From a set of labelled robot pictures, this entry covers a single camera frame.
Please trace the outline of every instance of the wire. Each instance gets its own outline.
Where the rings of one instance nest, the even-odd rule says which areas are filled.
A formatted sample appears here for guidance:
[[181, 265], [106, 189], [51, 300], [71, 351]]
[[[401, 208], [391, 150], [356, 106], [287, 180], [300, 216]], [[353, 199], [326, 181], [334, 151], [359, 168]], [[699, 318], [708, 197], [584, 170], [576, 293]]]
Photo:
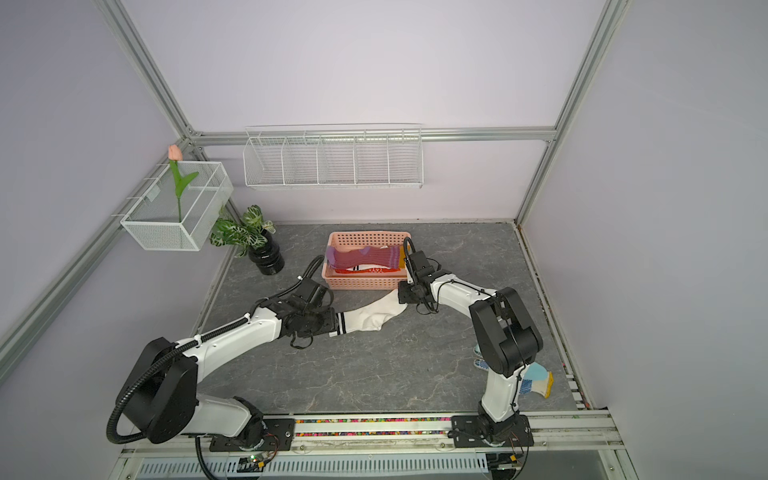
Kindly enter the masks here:
[[[323, 265], [323, 261], [325, 260], [325, 257], [323, 255], [318, 255], [317, 257], [313, 258], [309, 265], [306, 266], [306, 269], [304, 270], [304, 274], [301, 276], [302, 279], [305, 278], [312, 278], [312, 275], [315, 274], [318, 268], [320, 268], [321, 265]], [[250, 315], [253, 316], [256, 312], [256, 309], [259, 308], [262, 303], [264, 303], [267, 300], [272, 300], [277, 297], [287, 295], [288, 293], [293, 292], [295, 289], [299, 288], [299, 285], [301, 285], [301, 280], [294, 283], [293, 285], [289, 286], [282, 292], [275, 293], [272, 296], [267, 296], [262, 299], [257, 300], [252, 307], [250, 307]]]
[[416, 247], [413, 246], [413, 240], [411, 240], [411, 237], [405, 237], [402, 239], [402, 252], [406, 255], [406, 257], [411, 253], [416, 252]]
[[519, 477], [520, 474], [523, 472], [523, 469], [525, 468], [525, 464], [528, 463], [528, 452], [531, 450], [531, 446], [525, 447], [525, 455], [523, 455], [523, 465], [521, 465], [520, 469], [517, 473], [515, 473], [515, 476], [511, 478], [511, 480], [515, 480], [515, 478]]
[[200, 437], [194, 438], [194, 451], [197, 453], [197, 463], [200, 464], [200, 470], [203, 471], [203, 475], [205, 475], [205, 478], [208, 480], [219, 480], [214, 476], [213, 473], [210, 472], [208, 469], [208, 466], [205, 465], [205, 460], [203, 460], [203, 448], [200, 447]]
[[419, 315], [432, 315], [432, 312], [427, 312], [427, 313], [424, 313], [424, 312], [419, 312], [419, 307], [420, 307], [421, 305], [422, 305], [421, 303], [417, 303], [417, 304], [416, 304], [416, 313], [418, 313]]
[[147, 437], [147, 435], [143, 432], [134, 433], [133, 435], [120, 435], [118, 433], [118, 420], [120, 420], [120, 416], [123, 414], [125, 406], [128, 404], [128, 402], [131, 401], [131, 398], [133, 398], [136, 390], [138, 390], [139, 387], [145, 384], [156, 373], [160, 372], [166, 365], [170, 365], [183, 352], [186, 352], [194, 346], [197, 346], [196, 340], [192, 340], [183, 344], [182, 346], [172, 349], [170, 352], [163, 355], [158, 361], [150, 365], [150, 367], [133, 383], [133, 385], [125, 389], [123, 396], [120, 397], [120, 400], [117, 401], [114, 409], [112, 409], [112, 413], [109, 415], [109, 420], [107, 420], [107, 440], [112, 443], [122, 445], [124, 443], [135, 442]]
[[273, 461], [275, 457], [277, 457], [277, 450], [280, 448], [280, 439], [277, 438], [277, 435], [272, 435], [271, 433], [265, 433], [264, 436], [275, 438], [275, 451], [272, 453], [272, 456], [269, 457], [266, 462], [264, 462], [264, 465], [266, 465], [267, 463]]
[[431, 261], [437, 263], [437, 270], [441, 270], [442, 269], [442, 265], [440, 264], [439, 261], [435, 260], [434, 258], [429, 258], [429, 257], [427, 257], [427, 260], [431, 260]]
[[[515, 434], [514, 432], [512, 432], [512, 435], [515, 437], [515, 439], [520, 444], [520, 454], [522, 455], [522, 453], [523, 453], [523, 442], [520, 441], [520, 439], [518, 438], [517, 434]], [[509, 443], [512, 445], [512, 453], [517, 455], [518, 453], [515, 451], [515, 443], [512, 441], [512, 439], [509, 439]]]
[[434, 310], [430, 310], [430, 313], [437, 313], [437, 312], [440, 310], [440, 290], [442, 290], [442, 288], [443, 288], [445, 285], [449, 284], [449, 283], [455, 283], [455, 284], [457, 284], [457, 285], [468, 286], [469, 288], [473, 289], [475, 292], [478, 292], [478, 293], [482, 293], [482, 294], [484, 294], [484, 295], [488, 295], [488, 296], [491, 296], [491, 294], [490, 294], [490, 293], [487, 293], [487, 292], [485, 292], [483, 289], [478, 289], [478, 288], [476, 288], [476, 287], [474, 287], [474, 286], [472, 286], [472, 285], [468, 285], [467, 283], [459, 282], [459, 281], [458, 281], [458, 280], [456, 280], [456, 279], [450, 279], [450, 280], [448, 280], [447, 282], [443, 282], [443, 283], [441, 283], [441, 284], [440, 284], [440, 286], [439, 286], [439, 287], [437, 287], [437, 298], [435, 299], [435, 303], [436, 303], [437, 305], [435, 306], [435, 309], [434, 309]]
[[293, 345], [293, 342], [296, 342], [296, 332], [293, 332], [293, 335], [291, 336], [291, 339], [290, 339], [290, 345], [294, 349], [304, 350], [305, 348], [309, 348], [310, 346], [312, 346], [312, 342], [314, 342], [314, 341], [315, 341], [315, 336], [314, 336], [314, 334], [312, 334], [310, 332], [310, 342], [309, 343], [307, 343], [305, 346]]

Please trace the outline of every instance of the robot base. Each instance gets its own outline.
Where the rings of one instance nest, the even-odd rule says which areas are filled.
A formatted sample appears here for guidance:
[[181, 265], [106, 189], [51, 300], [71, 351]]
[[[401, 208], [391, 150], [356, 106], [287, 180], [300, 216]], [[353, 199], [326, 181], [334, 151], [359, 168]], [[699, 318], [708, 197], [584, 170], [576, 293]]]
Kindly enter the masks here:
[[[275, 437], [277, 437], [277, 451], [290, 450], [291, 441], [293, 441], [293, 429], [296, 426], [294, 419], [264, 419], [266, 430], [264, 432], [264, 441], [253, 450], [273, 451], [275, 449]], [[212, 452], [242, 452], [243, 450], [232, 442], [232, 439], [223, 435], [215, 435], [210, 441], [210, 450]]]
[[519, 413], [504, 422], [493, 422], [485, 415], [456, 415], [451, 417], [453, 446], [468, 449], [485, 446], [533, 446], [533, 434], [528, 417]]

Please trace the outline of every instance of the sock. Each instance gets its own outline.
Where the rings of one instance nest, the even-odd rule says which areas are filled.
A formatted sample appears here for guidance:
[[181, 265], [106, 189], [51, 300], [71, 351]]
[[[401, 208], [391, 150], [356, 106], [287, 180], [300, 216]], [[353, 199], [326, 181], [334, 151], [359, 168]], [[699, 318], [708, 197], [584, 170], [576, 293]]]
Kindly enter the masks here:
[[328, 264], [333, 268], [345, 269], [356, 265], [371, 263], [386, 268], [401, 268], [402, 247], [392, 245], [389, 247], [363, 247], [351, 252], [339, 252], [333, 247], [326, 248]]
[[546, 368], [539, 365], [536, 362], [533, 362], [529, 367], [528, 370], [525, 371], [525, 375], [523, 376], [526, 380], [548, 380], [550, 373], [547, 371]]
[[339, 312], [336, 319], [339, 327], [331, 336], [343, 335], [356, 331], [381, 330], [384, 322], [402, 313], [408, 306], [397, 300], [397, 290], [387, 293], [383, 298], [373, 303], [349, 312]]
[[[536, 392], [544, 398], [548, 399], [549, 394], [552, 391], [552, 383], [554, 383], [554, 377], [552, 376], [552, 372], [547, 372], [547, 374], [548, 377], [546, 380], [523, 380], [523, 385], [520, 392]], [[525, 385], [527, 382], [531, 383], [531, 386], [528, 387], [528, 389], [526, 389]]]

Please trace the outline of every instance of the white wire basket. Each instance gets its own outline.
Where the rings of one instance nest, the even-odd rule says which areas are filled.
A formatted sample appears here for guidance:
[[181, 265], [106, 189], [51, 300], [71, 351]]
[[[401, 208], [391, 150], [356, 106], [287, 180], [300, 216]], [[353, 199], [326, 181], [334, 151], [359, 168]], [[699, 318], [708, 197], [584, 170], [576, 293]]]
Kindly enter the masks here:
[[[249, 127], [243, 150], [245, 183], [255, 190], [291, 188], [421, 187], [422, 135], [418, 125], [323, 130]], [[346, 130], [333, 129], [347, 127]]]
[[232, 194], [221, 162], [180, 161], [178, 167], [182, 176], [198, 172], [181, 194], [181, 221], [174, 175], [166, 166], [120, 222], [145, 250], [199, 250]]

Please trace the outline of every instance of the black vase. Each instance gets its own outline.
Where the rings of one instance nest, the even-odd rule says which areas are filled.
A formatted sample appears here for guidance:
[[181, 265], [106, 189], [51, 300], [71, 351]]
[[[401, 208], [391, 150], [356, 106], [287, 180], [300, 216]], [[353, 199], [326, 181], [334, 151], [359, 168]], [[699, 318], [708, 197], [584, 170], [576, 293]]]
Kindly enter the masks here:
[[258, 248], [248, 247], [248, 258], [264, 275], [274, 275], [286, 266], [286, 261], [280, 255], [280, 245], [272, 238], [272, 234], [266, 230], [261, 234], [266, 237], [266, 243]]

